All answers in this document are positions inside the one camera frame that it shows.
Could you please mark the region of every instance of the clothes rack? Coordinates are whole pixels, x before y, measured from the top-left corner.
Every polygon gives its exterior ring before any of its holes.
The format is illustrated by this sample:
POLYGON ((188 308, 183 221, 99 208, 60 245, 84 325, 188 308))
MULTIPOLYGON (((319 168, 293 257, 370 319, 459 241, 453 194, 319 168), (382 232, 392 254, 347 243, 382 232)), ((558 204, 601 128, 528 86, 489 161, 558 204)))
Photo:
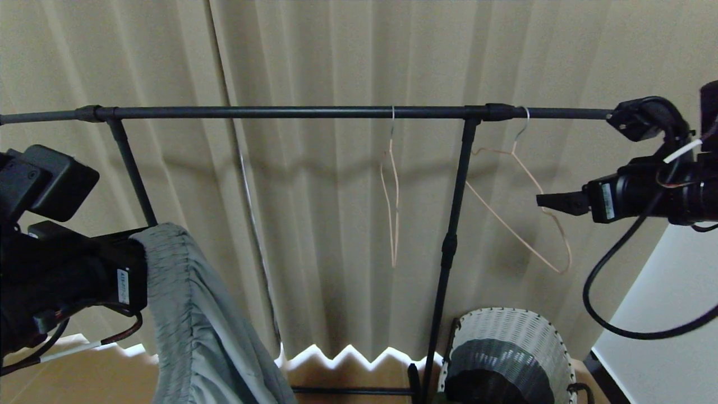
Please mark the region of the clothes rack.
MULTIPOLYGON (((612 110, 581 108, 529 108, 532 119, 607 119, 612 110)), ((439 327, 444 311, 449 274, 457 250, 457 228, 464 187, 471 158, 471 146, 476 128, 482 121, 506 121, 525 118, 526 110, 507 104, 482 106, 168 106, 168 107, 104 107, 84 106, 69 111, 32 112, 28 114, 0 115, 0 125, 41 121, 104 122, 110 127, 122 160, 132 182, 148 226, 157 225, 151 202, 142 176, 127 140, 123 119, 461 119, 464 121, 462 144, 454 184, 451 213, 447 234, 442 243, 439 282, 434 299, 432 326, 426 350, 424 378, 420 382, 416 365, 407 369, 409 388, 357 387, 293 387, 297 393, 407 395, 413 404, 427 404, 429 382, 432 377, 434 353, 437 350, 439 327)))

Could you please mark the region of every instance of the white wicker basket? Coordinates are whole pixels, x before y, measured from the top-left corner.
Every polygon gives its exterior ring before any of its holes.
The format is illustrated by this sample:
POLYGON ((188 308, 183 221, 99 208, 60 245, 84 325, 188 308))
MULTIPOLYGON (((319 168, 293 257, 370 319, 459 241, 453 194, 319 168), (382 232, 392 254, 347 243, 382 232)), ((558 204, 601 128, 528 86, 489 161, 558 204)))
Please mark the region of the white wicker basket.
MULTIPOLYGON (((439 376, 440 392, 444 391, 447 376, 451 373, 451 361, 456 359, 452 356, 454 351, 467 342, 475 344, 477 341, 487 341, 489 344, 492 344, 491 341, 501 341, 502 344, 509 343, 506 346, 513 344, 519 347, 523 353, 532 355, 534 363, 538 362, 545 372, 556 404, 577 402, 576 393, 567 391, 567 387, 576 382, 576 374, 559 332, 537 313, 516 308, 483 308, 471 311, 460 319, 459 326, 454 330, 449 357, 444 358, 439 376)), ((501 363, 494 361, 486 367, 494 368, 485 370, 508 376, 503 374, 507 370, 501 363)))

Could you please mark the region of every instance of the beige curtain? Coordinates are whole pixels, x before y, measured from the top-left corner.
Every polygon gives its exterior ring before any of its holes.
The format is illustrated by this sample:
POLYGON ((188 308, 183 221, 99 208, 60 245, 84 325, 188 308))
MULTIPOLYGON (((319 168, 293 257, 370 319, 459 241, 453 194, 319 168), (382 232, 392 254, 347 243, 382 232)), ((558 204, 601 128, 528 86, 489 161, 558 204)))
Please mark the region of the beige curtain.
MULTIPOLYGON (((2 1, 1 107, 3 114, 86 104, 612 108, 660 94, 697 127, 697 91, 716 78, 717 20, 708 0, 2 1)), ((476 147, 509 147, 522 124, 481 124, 476 147)), ((190 230, 270 351, 280 338, 290 357, 310 344, 329 357, 352 344, 369 360, 387 346, 414 359, 426 354, 460 126, 396 122, 401 238, 392 269, 378 171, 388 120, 126 121, 159 220, 190 230)), ((143 225, 106 125, 0 131, 3 150, 41 142, 101 172, 73 229, 95 235, 143 225)), ((533 120, 518 154, 547 192, 565 192, 659 142, 630 143, 600 121, 533 120)), ((509 159, 474 159, 470 182, 538 251, 565 265, 559 235, 509 159)), ((439 346, 455 316, 513 306, 553 321, 575 357, 587 353, 600 329, 584 312, 582 285, 629 221, 561 219, 575 256, 565 275, 530 255, 467 193, 439 346)), ((27 215, 24 224, 37 220, 27 215)), ((604 316, 665 225, 648 221, 605 269, 593 294, 604 316)), ((130 322, 85 311, 70 332, 101 338, 130 322)), ((149 323, 127 344, 141 341, 154 353, 149 323)))

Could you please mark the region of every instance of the white label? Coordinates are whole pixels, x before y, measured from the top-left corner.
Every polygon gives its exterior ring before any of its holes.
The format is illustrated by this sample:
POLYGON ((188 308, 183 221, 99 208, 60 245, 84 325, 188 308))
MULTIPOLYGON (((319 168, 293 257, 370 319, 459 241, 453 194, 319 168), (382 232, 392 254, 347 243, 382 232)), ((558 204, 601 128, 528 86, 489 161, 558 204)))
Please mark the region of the white label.
POLYGON ((117 269, 117 297, 122 304, 130 304, 130 275, 127 271, 117 269))
POLYGON ((616 213, 613 211, 613 198, 611 198, 611 185, 608 183, 601 185, 603 190, 603 207, 606 210, 606 219, 610 220, 616 217, 616 213))

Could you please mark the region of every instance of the wire hanger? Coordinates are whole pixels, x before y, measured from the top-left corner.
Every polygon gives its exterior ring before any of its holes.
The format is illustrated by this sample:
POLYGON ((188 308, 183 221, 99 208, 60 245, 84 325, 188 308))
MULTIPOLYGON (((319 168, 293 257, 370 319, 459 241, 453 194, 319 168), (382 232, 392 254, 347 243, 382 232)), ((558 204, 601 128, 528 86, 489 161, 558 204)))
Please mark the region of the wire hanger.
POLYGON ((379 173, 381 174, 381 187, 384 189, 384 196, 386 197, 386 207, 389 215, 389 247, 391 248, 391 267, 396 268, 396 253, 399 246, 399 176, 396 172, 396 163, 394 162, 394 122, 396 121, 396 114, 394 106, 391 106, 391 131, 389 132, 389 148, 384 152, 384 158, 379 165, 379 173), (389 200, 389 192, 386 190, 386 181, 384 180, 384 159, 386 155, 389 155, 391 161, 391 169, 394 174, 394 186, 396 187, 396 199, 394 200, 394 224, 391 220, 391 201, 389 200))
MULTIPOLYGON (((513 157, 513 159, 521 166, 521 168, 523 168, 523 171, 528 175, 528 177, 531 179, 531 181, 533 181, 533 184, 538 188, 539 193, 541 193, 541 194, 543 195, 543 194, 544 194, 544 189, 541 187, 541 185, 539 185, 539 182, 538 182, 538 181, 535 179, 535 177, 531 174, 531 171, 529 171, 528 168, 526 168, 526 166, 523 164, 523 162, 521 162, 521 159, 519 159, 518 156, 516 155, 516 145, 518 144, 518 138, 521 136, 522 133, 524 133, 524 132, 526 131, 526 128, 528 128, 528 122, 531 120, 531 113, 528 111, 528 108, 526 108, 525 106, 522 106, 521 108, 523 108, 523 109, 526 111, 526 121, 525 121, 524 124, 523 124, 523 128, 516 134, 516 137, 515 137, 514 140, 513 140, 513 146, 511 147, 511 151, 510 151, 510 152, 507 152, 507 151, 505 151, 505 150, 495 150, 495 149, 488 149, 488 148, 486 148, 486 147, 481 147, 481 148, 479 148, 478 150, 476 150, 475 152, 472 152, 472 154, 473 154, 474 156, 476 156, 476 155, 478 155, 480 152, 486 151, 486 152, 494 152, 494 153, 498 153, 498 154, 502 154, 502 155, 510 155, 510 156, 513 157)), ((540 254, 538 251, 536 251, 529 243, 527 243, 523 238, 521 238, 521 236, 519 236, 519 235, 511 228, 511 226, 509 226, 509 225, 501 218, 501 216, 499 216, 499 215, 496 213, 496 211, 494 211, 493 208, 491 208, 491 206, 489 206, 489 204, 484 200, 484 198, 482 198, 481 195, 479 195, 479 193, 476 192, 476 190, 471 186, 471 184, 469 184, 468 181, 466 182, 466 186, 469 187, 469 189, 471 190, 471 192, 473 192, 474 195, 476 195, 476 197, 479 198, 479 201, 481 201, 481 203, 483 203, 483 205, 486 206, 486 209, 488 209, 489 212, 491 212, 491 214, 494 215, 494 217, 495 217, 496 219, 498 219, 499 222, 501 222, 501 224, 504 225, 504 227, 505 227, 508 231, 511 232, 511 234, 513 234, 524 246, 526 246, 526 248, 528 248, 534 255, 536 255, 541 261, 543 261, 543 262, 544 262, 546 265, 548 265, 551 269, 553 269, 554 271, 556 271, 556 272, 559 273, 559 274, 562 274, 562 273, 566 272, 566 271, 573 265, 573 255, 571 254, 571 246, 569 246, 569 240, 566 238, 566 232, 564 231, 564 228, 561 226, 561 222, 559 221, 559 218, 556 217, 556 215, 554 215, 552 212, 546 210, 546 208, 544 208, 544 207, 541 207, 541 211, 542 211, 544 214, 550 216, 550 217, 554 220, 554 222, 556 223, 556 227, 557 227, 557 229, 559 230, 559 232, 561 233, 561 238, 564 240, 564 244, 566 245, 566 253, 567 253, 568 256, 569 256, 569 262, 568 262, 568 264, 566 265, 566 268, 564 268, 563 270, 559 270, 558 268, 556 268, 555 265, 551 264, 546 258, 544 258, 543 255, 541 255, 541 254, 540 254)))

